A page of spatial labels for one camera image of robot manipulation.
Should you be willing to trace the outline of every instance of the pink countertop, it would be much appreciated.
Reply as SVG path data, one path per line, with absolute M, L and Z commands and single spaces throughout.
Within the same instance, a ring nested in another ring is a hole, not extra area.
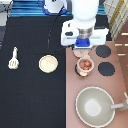
M 93 72 L 87 77 L 80 77 L 75 73 L 77 58 L 73 51 L 66 49 L 66 128 L 90 128 L 84 124 L 78 117 L 75 108 L 75 100 L 78 93 L 89 86 L 97 86 L 106 90 L 113 98 L 115 103 L 125 100 L 124 92 L 126 87 L 115 47 L 115 42 L 106 42 L 111 48 L 111 55 L 107 58 L 101 58 L 96 55 L 95 49 L 89 52 L 95 67 Z M 98 71 L 98 65 L 101 62 L 110 62 L 115 67 L 114 75 L 110 77 L 102 76 Z M 128 128 L 128 110 L 117 111 L 113 121 L 105 128 Z

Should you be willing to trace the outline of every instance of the small bowl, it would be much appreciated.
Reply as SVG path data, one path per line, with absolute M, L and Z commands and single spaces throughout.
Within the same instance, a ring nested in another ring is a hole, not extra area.
M 89 67 L 89 70 L 84 70 L 83 67 L 84 67 L 84 62 L 85 61 L 89 61 L 91 63 L 91 66 Z M 81 76 L 87 76 L 89 75 L 92 70 L 94 69 L 94 62 L 92 61 L 92 59 L 90 58 L 86 58 L 86 57 L 83 57 L 83 58 L 80 58 L 78 61 L 77 61 L 77 72 L 81 75 Z
M 56 70 L 58 61 L 54 56 L 43 56 L 39 61 L 39 68 L 45 73 L 51 73 Z

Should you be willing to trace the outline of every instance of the mug handle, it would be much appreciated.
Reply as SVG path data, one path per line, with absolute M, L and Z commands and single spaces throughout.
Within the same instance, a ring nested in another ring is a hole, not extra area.
M 87 73 L 86 72 L 80 72 L 80 75 L 81 76 L 87 76 Z

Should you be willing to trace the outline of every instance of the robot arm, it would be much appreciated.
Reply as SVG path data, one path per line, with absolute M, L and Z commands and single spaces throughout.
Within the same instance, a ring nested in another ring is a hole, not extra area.
M 66 21 L 62 26 L 61 45 L 74 44 L 74 48 L 92 48 L 106 42 L 108 29 L 94 30 L 99 0 L 45 0 L 45 6 L 51 8 L 51 13 L 64 6 L 71 12 L 73 19 Z

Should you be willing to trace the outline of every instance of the bowl with food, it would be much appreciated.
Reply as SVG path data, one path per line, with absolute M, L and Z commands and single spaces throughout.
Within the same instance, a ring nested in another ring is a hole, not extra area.
M 77 61 L 76 69 L 80 76 L 88 76 L 94 69 L 94 62 L 90 56 L 82 57 Z

